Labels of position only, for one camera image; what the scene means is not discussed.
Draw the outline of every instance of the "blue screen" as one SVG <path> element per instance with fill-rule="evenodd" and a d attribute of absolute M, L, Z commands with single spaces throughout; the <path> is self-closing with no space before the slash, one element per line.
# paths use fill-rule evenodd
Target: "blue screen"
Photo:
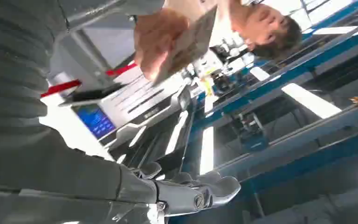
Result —
<path fill-rule="evenodd" d="M 74 107 L 73 110 L 97 139 L 116 129 L 108 116 L 97 105 Z"/>

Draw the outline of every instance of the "man's hair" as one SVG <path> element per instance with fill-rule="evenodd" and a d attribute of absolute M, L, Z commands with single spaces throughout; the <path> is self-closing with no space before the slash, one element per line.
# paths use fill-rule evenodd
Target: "man's hair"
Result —
<path fill-rule="evenodd" d="M 301 42 L 302 34 L 298 23 L 290 16 L 287 19 L 287 32 L 283 35 L 278 35 L 270 44 L 257 45 L 253 50 L 256 56 L 263 57 L 269 60 L 280 59 L 283 56 L 288 56 L 291 51 Z"/>

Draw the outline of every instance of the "man's hand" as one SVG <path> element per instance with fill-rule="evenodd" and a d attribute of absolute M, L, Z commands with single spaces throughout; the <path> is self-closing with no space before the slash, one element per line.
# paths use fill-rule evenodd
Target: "man's hand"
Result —
<path fill-rule="evenodd" d="M 134 31 L 135 63 L 145 77 L 156 80 L 160 67 L 176 39 L 189 27 L 189 20 L 174 10 L 163 8 L 153 15 L 139 16 Z"/>

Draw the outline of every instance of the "robotic hand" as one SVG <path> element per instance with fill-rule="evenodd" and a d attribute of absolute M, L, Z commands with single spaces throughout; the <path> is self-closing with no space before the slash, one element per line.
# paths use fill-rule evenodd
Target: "robotic hand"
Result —
<path fill-rule="evenodd" d="M 150 163 L 142 169 L 132 169 L 139 178 L 151 180 L 157 186 L 157 219 L 192 214 L 205 209 L 216 208 L 230 202 L 241 186 L 234 177 L 222 178 L 212 171 L 194 180 L 188 173 L 179 173 L 171 180 L 152 180 L 161 167 Z"/>

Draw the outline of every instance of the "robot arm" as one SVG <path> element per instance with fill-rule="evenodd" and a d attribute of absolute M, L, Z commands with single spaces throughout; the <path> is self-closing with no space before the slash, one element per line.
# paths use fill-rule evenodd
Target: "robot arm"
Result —
<path fill-rule="evenodd" d="M 105 13 L 141 13 L 139 7 L 130 4 L 135 0 L 93 0 L 89 1 L 91 6 L 83 7 L 84 1 L 73 1 L 71 10 L 69 0 L 0 0 L 0 188 L 14 192 L 15 196 L 9 197 L 13 208 L 18 208 L 20 205 L 16 203 L 22 203 L 26 197 L 19 193 L 24 189 L 54 195 L 48 197 L 46 207 L 37 201 L 40 206 L 28 206 L 20 212 L 36 213 L 36 209 L 52 208 L 52 198 L 59 203 L 57 214 L 45 216 L 46 220 L 29 219 L 22 223 L 56 223 L 55 218 L 64 214 L 65 206 L 73 207 L 80 199 L 101 201 L 101 209 L 108 210 L 106 214 L 123 213 L 123 207 L 131 210 L 139 204 L 145 206 L 158 201 L 164 201 L 167 213 L 173 215 L 213 207 L 210 203 L 201 207 L 189 204 L 194 195 L 206 195 L 204 201 L 210 198 L 213 185 L 188 187 L 138 178 L 124 166 L 68 148 L 56 130 L 39 123 L 38 117 L 47 112 L 40 102 L 40 94 L 48 88 L 45 74 L 49 71 L 55 41 Z M 149 7 L 144 13 L 162 6 L 162 0 L 136 2 L 155 3 L 154 9 Z M 177 192 L 173 194 L 176 197 L 172 198 L 171 190 Z M 175 198 L 188 200 L 175 202 Z M 14 218 L 12 213 L 16 212 L 19 211 L 6 209 L 0 218 Z M 117 216 L 109 215 L 108 220 L 115 221 Z M 16 222 L 7 219 L 0 223 Z"/>

